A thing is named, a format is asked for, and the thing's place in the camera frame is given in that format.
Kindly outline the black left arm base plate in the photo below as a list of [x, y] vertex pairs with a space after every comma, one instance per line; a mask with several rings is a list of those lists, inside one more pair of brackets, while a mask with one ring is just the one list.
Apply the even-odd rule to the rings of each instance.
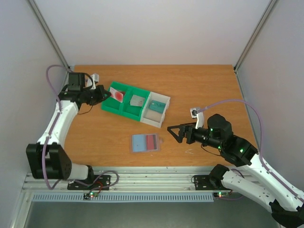
[[111, 184], [111, 176], [110, 175], [102, 175], [97, 179], [97, 181], [94, 181], [94, 179], [97, 177], [95, 175], [91, 180], [75, 180], [72, 183], [69, 183], [67, 185], [68, 190], [91, 190], [94, 188], [97, 188], [98, 190], [102, 188], [102, 190], [109, 190], [109, 185]]

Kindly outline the white floral credit card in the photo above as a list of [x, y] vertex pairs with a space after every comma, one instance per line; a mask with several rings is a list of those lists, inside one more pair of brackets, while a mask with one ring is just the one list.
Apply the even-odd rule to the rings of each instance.
[[144, 102], [145, 102], [145, 98], [140, 98], [140, 99], [138, 100], [138, 102], [137, 102], [137, 105], [138, 105], [139, 107], [142, 107], [142, 106], [144, 105]]

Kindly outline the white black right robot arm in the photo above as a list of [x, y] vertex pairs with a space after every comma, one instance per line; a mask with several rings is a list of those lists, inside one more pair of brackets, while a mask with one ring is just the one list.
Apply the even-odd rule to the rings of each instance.
[[234, 135], [231, 123], [223, 116], [215, 114], [209, 117], [206, 128], [197, 121], [169, 126], [167, 130], [179, 143], [186, 139], [187, 144], [200, 143], [203, 147], [218, 149], [224, 160], [242, 168], [259, 182], [254, 184], [218, 164], [209, 174], [212, 187], [234, 190], [255, 201], [285, 228], [303, 225], [304, 192], [271, 167], [248, 140]]

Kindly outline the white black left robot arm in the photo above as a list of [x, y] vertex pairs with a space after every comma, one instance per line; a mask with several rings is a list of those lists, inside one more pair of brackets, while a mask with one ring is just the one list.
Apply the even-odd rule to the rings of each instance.
[[78, 180], [84, 189], [95, 185], [95, 176], [87, 165], [75, 164], [64, 150], [73, 119], [83, 104], [98, 105], [111, 94], [99, 83], [99, 75], [70, 72], [68, 83], [57, 95], [54, 114], [38, 141], [26, 148], [33, 178]]

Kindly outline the white red circles card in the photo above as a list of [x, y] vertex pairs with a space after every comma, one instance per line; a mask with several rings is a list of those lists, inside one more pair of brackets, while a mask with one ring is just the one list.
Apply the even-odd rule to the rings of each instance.
[[109, 92], [111, 92], [111, 94], [112, 94], [111, 98], [113, 98], [114, 100], [116, 100], [116, 101], [118, 101], [120, 103], [123, 102], [124, 96], [118, 90], [116, 90], [113, 87], [110, 87], [109, 88]]

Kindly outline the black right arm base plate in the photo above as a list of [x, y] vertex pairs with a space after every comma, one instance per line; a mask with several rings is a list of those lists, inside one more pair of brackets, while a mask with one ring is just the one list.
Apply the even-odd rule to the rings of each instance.
[[195, 190], [230, 190], [225, 188], [220, 180], [208, 175], [194, 175], [190, 181], [194, 184]]

